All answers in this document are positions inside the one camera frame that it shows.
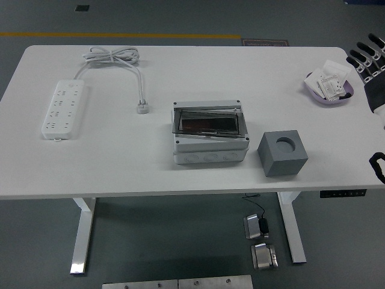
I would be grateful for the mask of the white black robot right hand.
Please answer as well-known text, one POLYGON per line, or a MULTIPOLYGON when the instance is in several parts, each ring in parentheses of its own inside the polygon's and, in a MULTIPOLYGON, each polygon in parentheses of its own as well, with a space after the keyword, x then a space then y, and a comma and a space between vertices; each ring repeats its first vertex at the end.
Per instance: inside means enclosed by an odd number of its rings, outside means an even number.
POLYGON ((373 33, 369 33, 368 38, 377 47, 357 42, 357 47, 366 55, 352 49, 346 61, 363 81, 369 109, 380 117, 384 129, 384 40, 373 33))

